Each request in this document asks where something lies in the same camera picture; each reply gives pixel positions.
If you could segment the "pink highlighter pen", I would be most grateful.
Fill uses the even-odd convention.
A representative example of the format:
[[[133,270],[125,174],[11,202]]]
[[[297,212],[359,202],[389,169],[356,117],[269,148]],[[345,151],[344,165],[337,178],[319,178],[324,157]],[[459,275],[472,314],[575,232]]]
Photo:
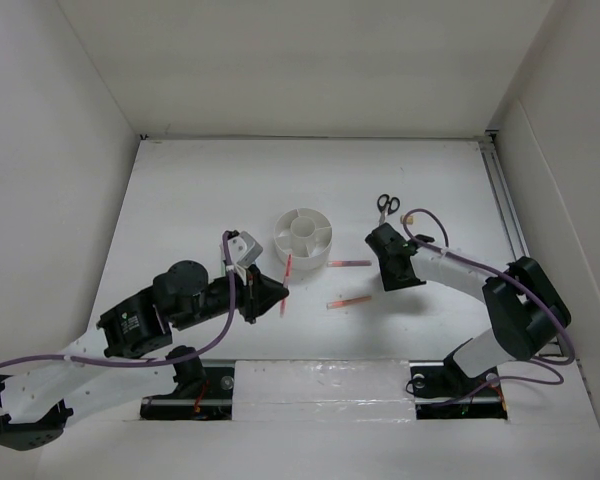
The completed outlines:
[[[285,265],[285,274],[284,274],[284,278],[283,278],[283,286],[287,290],[289,289],[289,281],[290,281],[290,277],[291,277],[291,273],[292,273],[292,261],[293,261],[293,256],[290,253],[287,256],[286,265]],[[283,318],[285,315],[285,312],[286,312],[287,296],[280,302],[280,307],[279,307],[279,317],[280,318]]]

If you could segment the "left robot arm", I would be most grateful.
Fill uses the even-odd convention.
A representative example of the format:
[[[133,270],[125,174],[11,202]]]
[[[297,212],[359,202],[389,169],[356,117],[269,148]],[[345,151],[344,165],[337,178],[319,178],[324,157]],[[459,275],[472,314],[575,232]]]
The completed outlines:
[[[30,357],[38,368],[0,374],[0,446],[40,448],[69,425],[136,398],[204,396],[209,380],[200,356],[220,341],[176,346],[174,332],[236,314],[253,324],[288,295],[255,265],[244,277],[230,268],[211,280],[197,262],[174,264],[61,352]]]

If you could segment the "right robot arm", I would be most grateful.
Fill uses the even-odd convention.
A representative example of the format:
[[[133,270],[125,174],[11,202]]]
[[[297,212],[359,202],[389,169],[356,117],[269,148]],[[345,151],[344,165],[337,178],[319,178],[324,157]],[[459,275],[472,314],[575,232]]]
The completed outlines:
[[[414,373],[419,398],[459,399],[488,387],[501,364],[531,361],[565,333],[571,313],[540,264],[522,256],[503,271],[434,243],[426,235],[407,239],[384,223],[366,244],[376,255],[386,292],[434,282],[484,304],[490,327],[449,353],[431,373]]]

